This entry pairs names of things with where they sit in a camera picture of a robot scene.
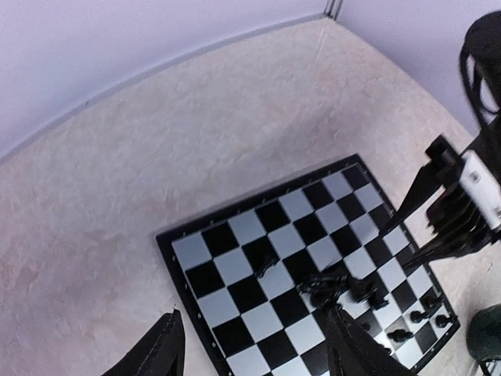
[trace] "chessboard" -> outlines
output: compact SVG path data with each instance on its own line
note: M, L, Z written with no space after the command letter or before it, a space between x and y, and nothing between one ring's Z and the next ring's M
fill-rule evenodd
M157 236L191 321L221 376L327 376L321 311L297 286L321 271L373 281L389 302L371 309L350 291L339 303L391 355L417 372L458 330L428 265L404 270L409 231L379 230L395 210L358 155L330 164ZM278 262L256 277L265 255ZM429 297L445 298L415 324ZM414 334L397 343L388 333Z

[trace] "black pawn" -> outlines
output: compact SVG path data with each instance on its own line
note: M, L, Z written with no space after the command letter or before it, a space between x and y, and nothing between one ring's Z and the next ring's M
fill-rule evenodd
M388 347L384 347L383 345L379 344L379 346L381 346L383 348L384 351L386 351L386 353L388 355L391 355L391 349L389 349Z
M367 300L377 289L373 282L358 280L354 277L348 279L348 286L350 287L351 296L357 303Z
M369 297L369 305L373 307L374 310L378 310L386 307L390 302L384 299L384 296L379 290L375 290L374 293Z
M440 295L438 297L427 296L426 298L424 298L424 308L430 310L435 309L441 306L444 300L444 295Z
M430 313L427 312L427 311L424 311L424 312L420 312L420 311L412 311L410 313L410 320L415 323L415 324L418 324L420 323L421 321L423 320L426 320L426 319L429 319L430 318Z
M440 328L444 328L448 324L454 324L456 321L457 321L456 315L451 315L450 317L444 315L438 315L437 318L435 319L435 323Z
M406 342L407 340L414 337L414 334L412 334L410 331L404 331L403 329L397 329L395 331L392 331L391 333L388 333L387 335L391 340L397 343Z

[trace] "green object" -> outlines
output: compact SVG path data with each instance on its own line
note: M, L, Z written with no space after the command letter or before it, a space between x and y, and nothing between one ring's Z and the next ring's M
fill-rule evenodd
M467 347L478 362L501 360L501 304L475 314L468 327Z

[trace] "white wall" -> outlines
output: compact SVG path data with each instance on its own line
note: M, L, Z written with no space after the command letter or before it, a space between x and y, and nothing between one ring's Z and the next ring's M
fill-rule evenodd
M0 157L96 95L326 0L2 0Z
M458 57L470 25L500 8L499 0L344 0L338 20L395 61L477 134Z

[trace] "marble floor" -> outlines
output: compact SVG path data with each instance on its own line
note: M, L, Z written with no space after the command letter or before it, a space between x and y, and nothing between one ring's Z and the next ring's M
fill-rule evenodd
M471 140L331 20L228 45L90 106L0 164L0 374L102 374L162 313L187 317L160 231L355 153L398 206L440 133ZM426 242L424 210L407 224ZM473 375L465 330L501 300L500 246L432 268L463 326L421 374ZM186 376L215 376L185 327Z

